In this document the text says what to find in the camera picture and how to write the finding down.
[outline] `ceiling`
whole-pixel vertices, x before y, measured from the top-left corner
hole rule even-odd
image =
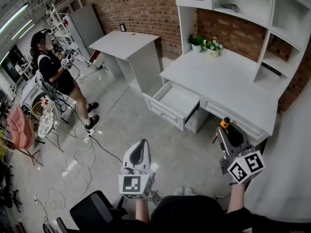
[[[0,28],[24,4],[28,4],[28,7],[0,33],[0,59],[3,58],[3,56],[19,40],[19,37],[11,40],[16,32],[19,31],[31,18],[34,20],[34,23],[40,21],[46,12],[45,4],[48,4],[51,7],[51,4],[55,1],[56,0],[42,0],[42,3],[37,5],[36,0],[0,0]]]

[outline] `green plant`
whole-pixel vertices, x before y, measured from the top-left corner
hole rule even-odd
[[[195,46],[201,46],[201,48],[204,47],[204,41],[206,41],[204,36],[193,37],[193,35],[190,35],[188,39],[188,43]]]
[[[216,37],[213,38],[213,41],[206,41],[204,40],[203,43],[204,43],[204,48],[205,49],[211,49],[211,50],[219,50],[219,49],[222,49],[223,46],[222,44],[219,44],[217,41],[216,41]]]

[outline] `pink cushion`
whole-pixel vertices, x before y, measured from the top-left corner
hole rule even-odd
[[[35,142],[34,132],[30,126],[29,119],[23,113],[18,104],[8,117],[12,141],[19,149],[28,150]]]

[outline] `white pot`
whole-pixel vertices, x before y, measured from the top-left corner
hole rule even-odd
[[[193,44],[191,44],[191,45],[192,45],[192,50],[194,52],[201,52],[201,50],[202,50],[201,46],[195,46]]]
[[[207,54],[208,54],[210,57],[217,58],[217,57],[219,56],[219,50],[207,49]]]

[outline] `gray refrigerator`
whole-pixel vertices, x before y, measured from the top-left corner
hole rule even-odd
[[[104,36],[92,5],[88,4],[64,16],[64,19],[68,23],[67,29],[80,53],[89,60],[94,50],[88,46]]]

